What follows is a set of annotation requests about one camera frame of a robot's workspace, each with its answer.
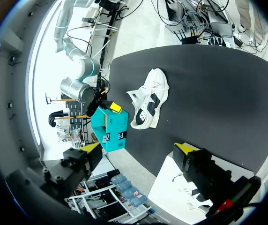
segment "metal rod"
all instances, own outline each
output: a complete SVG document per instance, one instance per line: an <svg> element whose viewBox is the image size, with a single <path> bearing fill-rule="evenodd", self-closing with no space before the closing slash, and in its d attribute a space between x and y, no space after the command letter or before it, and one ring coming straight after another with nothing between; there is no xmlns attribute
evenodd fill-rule
<svg viewBox="0 0 268 225"><path fill-rule="evenodd" d="M76 118L90 118L90 117L89 116L69 116L69 117L55 118L55 120L76 119Z"/></svg>
<svg viewBox="0 0 268 225"><path fill-rule="evenodd" d="M56 100L51 100L51 102L76 102L74 99L56 99Z"/></svg>

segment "white sneaker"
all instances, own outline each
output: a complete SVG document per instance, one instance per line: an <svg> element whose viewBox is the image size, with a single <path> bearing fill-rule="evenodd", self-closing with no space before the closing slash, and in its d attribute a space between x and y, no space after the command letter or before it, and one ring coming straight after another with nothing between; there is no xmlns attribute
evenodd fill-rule
<svg viewBox="0 0 268 225"><path fill-rule="evenodd" d="M242 26L241 24L237 27L239 32L244 33L246 31L246 28L244 26Z"/></svg>
<svg viewBox="0 0 268 225"><path fill-rule="evenodd" d="M263 49L264 49L264 44L263 43L258 44L256 42L256 40L254 38L252 38L252 37L251 37L251 39L249 40L248 43L249 43L249 45L254 44L255 45L254 47L256 47L257 51L259 51L259 52L262 52Z"/></svg>
<svg viewBox="0 0 268 225"><path fill-rule="evenodd" d="M160 107L167 100L169 88L165 74L156 68L149 72L143 86L127 92L135 108L132 128L143 130L157 127Z"/></svg>

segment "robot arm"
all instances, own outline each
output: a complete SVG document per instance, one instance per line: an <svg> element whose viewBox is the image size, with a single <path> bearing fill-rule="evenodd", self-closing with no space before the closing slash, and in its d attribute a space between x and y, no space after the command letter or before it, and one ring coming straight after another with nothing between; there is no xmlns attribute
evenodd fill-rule
<svg viewBox="0 0 268 225"><path fill-rule="evenodd" d="M58 16L54 40L57 43L56 52L64 49L63 38L67 32L70 20L73 15L74 7L88 8L94 0L63 0Z"/></svg>
<svg viewBox="0 0 268 225"><path fill-rule="evenodd" d="M75 101L85 104L84 111L88 116L92 116L99 106L116 112L121 110L119 107L117 109L111 108L113 102L107 101L106 94L100 93L102 88L95 91L88 84L82 82L88 76L97 75L100 72L101 65L77 48L71 38L65 36L74 7L88 8L93 2L94 0L63 0L54 34L54 40L57 43L56 52L65 50L67 57L74 63L74 73L68 74L68 77L62 80L60 85L61 92L75 99ZM96 2L107 10L117 9L119 6L108 0L96 0Z"/></svg>

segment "white table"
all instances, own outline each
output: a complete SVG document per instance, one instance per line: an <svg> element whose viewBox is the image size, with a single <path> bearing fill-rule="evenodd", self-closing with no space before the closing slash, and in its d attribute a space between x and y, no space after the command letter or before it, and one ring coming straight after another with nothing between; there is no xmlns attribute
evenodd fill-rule
<svg viewBox="0 0 268 225"><path fill-rule="evenodd" d="M226 162L215 156L212 159L224 170L232 171L232 181L238 180L241 176L251 178L254 176L252 171ZM160 169L160 172L152 186L148 198L157 206L168 212L172 216L182 220L188 224L198 223L206 218L205 213L198 209L190 210L186 204L186 200L178 191L180 186L185 186L191 190L196 189L193 182L187 183L183 176L177 177L175 181L172 179L179 175L181 170L178 168L175 161L172 159L172 152L165 158L165 161Z"/></svg>

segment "black shoe logo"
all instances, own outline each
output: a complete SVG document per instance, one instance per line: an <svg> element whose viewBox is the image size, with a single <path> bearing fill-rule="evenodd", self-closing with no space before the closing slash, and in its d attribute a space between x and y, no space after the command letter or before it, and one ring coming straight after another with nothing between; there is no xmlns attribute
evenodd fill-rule
<svg viewBox="0 0 268 225"><path fill-rule="evenodd" d="M154 116L155 115L155 109L158 108L158 106L160 104L160 99L158 99L158 97L157 97L157 95L155 93L151 94L151 99L154 102L149 102L148 111L152 116Z"/></svg>

